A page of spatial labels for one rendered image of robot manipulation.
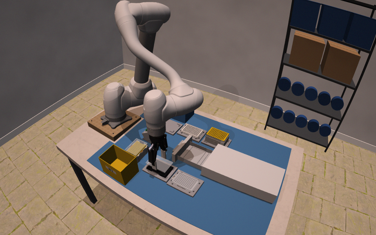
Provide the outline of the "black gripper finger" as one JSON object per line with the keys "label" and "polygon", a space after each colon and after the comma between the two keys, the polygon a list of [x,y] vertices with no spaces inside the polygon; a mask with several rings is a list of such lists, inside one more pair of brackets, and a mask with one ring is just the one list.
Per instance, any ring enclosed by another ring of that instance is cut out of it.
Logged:
{"label": "black gripper finger", "polygon": [[166,151],[168,148],[168,145],[167,145],[167,139],[166,139],[166,134],[165,135],[165,138],[161,141],[161,145],[160,145],[160,148],[161,148],[161,157],[166,159]]}
{"label": "black gripper finger", "polygon": [[152,169],[157,170],[156,156],[159,149],[160,143],[157,144],[157,148],[153,147],[153,144],[148,147],[148,162],[152,163]]}

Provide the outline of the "blue bench mat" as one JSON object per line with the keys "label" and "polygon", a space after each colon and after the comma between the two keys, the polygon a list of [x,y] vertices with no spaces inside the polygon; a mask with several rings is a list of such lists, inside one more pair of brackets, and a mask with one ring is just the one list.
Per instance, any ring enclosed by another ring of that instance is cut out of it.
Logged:
{"label": "blue bench mat", "polygon": [[[107,142],[87,161],[103,172],[98,157],[113,144],[124,150],[137,138],[148,143],[150,147],[151,143],[143,140],[142,135],[147,129],[144,114],[140,117],[143,120],[120,140],[116,143]],[[186,123],[207,132],[214,127],[229,133],[229,139],[232,141],[228,148],[287,170],[291,154],[289,147],[195,113]],[[173,162],[173,166],[178,167],[177,170],[204,180],[194,197],[190,197],[144,172],[142,169],[146,166],[147,160],[148,153],[138,162],[139,172],[125,186],[107,173],[103,173],[147,202],[210,234],[266,235],[286,170],[278,195],[271,204],[203,177],[200,175],[200,169],[177,160]]]}

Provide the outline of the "black assay plate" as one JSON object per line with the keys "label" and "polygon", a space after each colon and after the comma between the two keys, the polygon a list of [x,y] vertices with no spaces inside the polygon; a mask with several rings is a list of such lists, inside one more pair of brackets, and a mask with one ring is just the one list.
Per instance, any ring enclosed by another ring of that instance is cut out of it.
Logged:
{"label": "black assay plate", "polygon": [[168,174],[173,170],[173,168],[174,168],[174,167],[171,166],[170,169],[168,169],[168,170],[166,171],[166,173],[162,173],[162,172],[159,171],[159,170],[152,169],[151,166],[147,166],[146,169],[148,169],[148,170],[150,170],[150,171],[156,173],[157,175],[160,175],[161,177],[166,178],[166,177],[168,176]]}

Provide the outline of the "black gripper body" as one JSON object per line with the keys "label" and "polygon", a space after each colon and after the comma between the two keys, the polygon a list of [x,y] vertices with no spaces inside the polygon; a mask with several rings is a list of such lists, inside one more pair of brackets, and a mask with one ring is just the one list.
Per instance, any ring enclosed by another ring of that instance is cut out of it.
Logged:
{"label": "black gripper body", "polygon": [[150,136],[149,135],[149,139],[151,140],[151,145],[153,144],[153,147],[154,148],[157,148],[157,144],[160,143],[161,145],[161,141],[165,138],[165,134],[163,134],[162,136],[159,136],[159,137],[153,137],[153,136]]}

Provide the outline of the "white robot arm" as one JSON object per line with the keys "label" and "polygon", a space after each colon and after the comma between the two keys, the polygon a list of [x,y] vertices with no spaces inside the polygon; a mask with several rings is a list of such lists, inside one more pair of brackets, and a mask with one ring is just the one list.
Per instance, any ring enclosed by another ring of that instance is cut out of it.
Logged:
{"label": "white robot arm", "polygon": [[[159,137],[166,132],[166,121],[191,113],[202,105],[202,92],[183,82],[171,66],[153,54],[156,32],[169,20],[170,14],[168,6],[157,2],[130,3],[123,0],[117,3],[116,25],[127,47],[136,56],[135,73],[129,86],[119,82],[106,86],[102,125],[108,124],[111,129],[116,129],[132,120],[126,114],[127,109],[143,105],[147,132]],[[168,96],[158,90],[149,78],[150,67],[169,80]]]}

